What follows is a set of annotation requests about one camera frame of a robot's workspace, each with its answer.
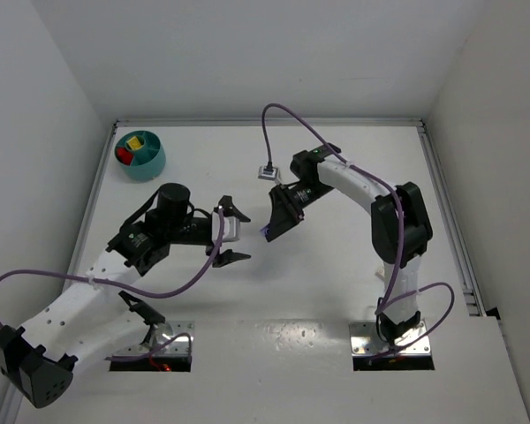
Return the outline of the red long lego brick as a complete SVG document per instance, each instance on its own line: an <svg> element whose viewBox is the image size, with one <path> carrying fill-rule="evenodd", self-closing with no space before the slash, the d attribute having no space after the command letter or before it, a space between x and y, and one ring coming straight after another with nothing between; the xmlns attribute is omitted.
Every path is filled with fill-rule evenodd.
<svg viewBox="0 0 530 424"><path fill-rule="evenodd" d="M116 148L116 158L124 165L130 166L133 161L133 154L126 148Z"/></svg>

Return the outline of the yellow lego brick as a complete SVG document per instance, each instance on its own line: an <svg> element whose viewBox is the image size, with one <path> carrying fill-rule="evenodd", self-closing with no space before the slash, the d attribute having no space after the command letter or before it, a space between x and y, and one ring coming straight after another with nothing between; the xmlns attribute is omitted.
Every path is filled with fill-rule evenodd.
<svg viewBox="0 0 530 424"><path fill-rule="evenodd" d="M137 151L142 149L143 141L137 136L133 136L126 141L126 146L131 151Z"/></svg>

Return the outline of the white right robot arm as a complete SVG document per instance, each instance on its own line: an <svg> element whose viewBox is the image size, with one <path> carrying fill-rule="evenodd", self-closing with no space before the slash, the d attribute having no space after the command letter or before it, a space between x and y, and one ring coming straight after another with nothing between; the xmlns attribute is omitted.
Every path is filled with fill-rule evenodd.
<svg viewBox="0 0 530 424"><path fill-rule="evenodd" d="M295 154L292 185L277 184L269 191L271 216L262 229L268 242L304 220L304 208L336 190L360 205L371 219L371 239L383 263L384 294L375 316L383 341L393 345L420 323L414 293L418 290L421 256L433 238L428 212L417 185L381 183L337 160L335 145Z"/></svg>

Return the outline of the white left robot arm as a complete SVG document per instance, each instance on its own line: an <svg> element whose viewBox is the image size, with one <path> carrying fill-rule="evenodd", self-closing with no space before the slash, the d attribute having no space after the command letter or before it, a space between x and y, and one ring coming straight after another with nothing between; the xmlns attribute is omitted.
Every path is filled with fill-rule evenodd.
<svg viewBox="0 0 530 424"><path fill-rule="evenodd" d="M190 196L179 183L160 185L121 224L85 275L60 275L71 286L18 327L0 321L0 372L34 408L56 402L79 371L98 361L142 361L164 350L170 339L137 357L118 354L137 337L150 341L166 325L165 316L148 299L177 297L209 268L248 259L248 254L222 249L239 240L241 225L250 220L232 197L223 196L208 212L196 208ZM139 281L170 255L172 246L202 246L207 259L176 289L141 289ZM23 273L9 271L0 276L0 283Z"/></svg>

